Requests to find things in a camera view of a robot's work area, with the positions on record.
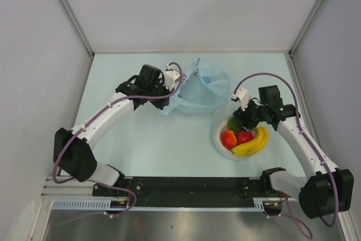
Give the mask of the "green fake fruit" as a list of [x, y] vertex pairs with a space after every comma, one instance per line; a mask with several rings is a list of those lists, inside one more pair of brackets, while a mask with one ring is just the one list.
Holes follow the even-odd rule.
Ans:
[[242, 126], [237, 122], [234, 117], [230, 117], [227, 120], [227, 129], [233, 131], [234, 133], [238, 133], [239, 131], [243, 130]]

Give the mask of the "red fake apple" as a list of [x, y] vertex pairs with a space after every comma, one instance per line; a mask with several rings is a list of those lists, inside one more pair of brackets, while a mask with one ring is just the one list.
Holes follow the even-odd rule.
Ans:
[[236, 134], [236, 138], [237, 138], [237, 144], [241, 145], [247, 142], [250, 142], [254, 139], [254, 136], [252, 134], [252, 132], [246, 132], [246, 131], [239, 131]]

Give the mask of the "yellow fake banana bunch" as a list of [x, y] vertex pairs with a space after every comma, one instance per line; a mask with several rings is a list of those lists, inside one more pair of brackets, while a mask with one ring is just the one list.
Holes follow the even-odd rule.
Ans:
[[258, 126], [254, 129], [256, 137], [247, 143], [240, 144], [232, 149], [236, 156], [252, 156], [260, 152], [267, 144], [269, 134], [266, 128]]

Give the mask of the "orange fake tomato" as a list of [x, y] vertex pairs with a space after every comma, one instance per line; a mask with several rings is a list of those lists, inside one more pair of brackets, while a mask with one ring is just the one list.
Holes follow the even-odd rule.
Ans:
[[236, 135], [233, 131], [231, 130], [226, 130], [224, 131], [221, 136], [220, 136], [220, 139], [221, 139], [221, 143], [222, 145], [227, 148], [227, 149], [232, 149], [234, 148], [235, 146], [237, 146], [237, 138], [236, 138]]

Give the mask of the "light blue plastic bag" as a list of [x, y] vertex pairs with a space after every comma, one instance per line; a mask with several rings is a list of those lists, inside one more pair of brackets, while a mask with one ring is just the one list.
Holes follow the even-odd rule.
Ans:
[[189, 115], [211, 113], [227, 103], [230, 92], [227, 72], [198, 58], [183, 74], [180, 89], [169, 98], [169, 105], [158, 112], [163, 116], [175, 109]]

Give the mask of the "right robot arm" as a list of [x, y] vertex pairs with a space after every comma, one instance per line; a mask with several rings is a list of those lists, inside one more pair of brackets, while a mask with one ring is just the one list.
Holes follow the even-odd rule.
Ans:
[[354, 176], [348, 169], [341, 170], [318, 146], [302, 124], [298, 110], [284, 104], [276, 85], [260, 87], [259, 104], [245, 88], [238, 88], [231, 99], [240, 107], [233, 112], [236, 121], [245, 129], [254, 129], [265, 122], [287, 142], [305, 173], [302, 179], [285, 169], [270, 169], [260, 182], [261, 192], [274, 196], [281, 191], [297, 199], [308, 218], [337, 215], [350, 209]]

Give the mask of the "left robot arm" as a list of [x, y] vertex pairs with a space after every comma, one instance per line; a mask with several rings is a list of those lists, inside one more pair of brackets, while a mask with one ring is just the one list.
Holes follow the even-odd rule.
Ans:
[[116, 168], [98, 162], [93, 149], [118, 120], [134, 112], [139, 106], [151, 103], [163, 110], [176, 94], [183, 77], [178, 63], [167, 64], [166, 70], [145, 64], [137, 75], [120, 83], [106, 104], [86, 121], [67, 130], [60, 128], [54, 136], [52, 178], [56, 184], [57, 171], [69, 174], [78, 182], [92, 181], [105, 187], [114, 196], [124, 191], [125, 183]]

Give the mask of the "white paper plate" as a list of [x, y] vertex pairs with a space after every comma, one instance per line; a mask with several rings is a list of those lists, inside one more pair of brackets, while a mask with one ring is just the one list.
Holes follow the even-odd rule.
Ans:
[[268, 142], [268, 131], [258, 126], [250, 132], [241, 130], [233, 117], [221, 120], [212, 131], [216, 149], [231, 159], [245, 159], [259, 153]]

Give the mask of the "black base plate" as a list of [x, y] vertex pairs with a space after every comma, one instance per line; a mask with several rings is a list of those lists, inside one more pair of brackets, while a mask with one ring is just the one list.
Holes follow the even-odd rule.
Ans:
[[271, 214], [280, 213], [285, 202], [282, 192], [273, 190], [265, 179], [259, 177], [125, 177], [116, 186], [114, 190], [94, 185], [92, 195], [128, 203], [138, 200], [147, 203], [156, 198], [172, 203], [191, 200], [203, 203], [214, 198], [280, 198], [281, 206], [264, 210]]

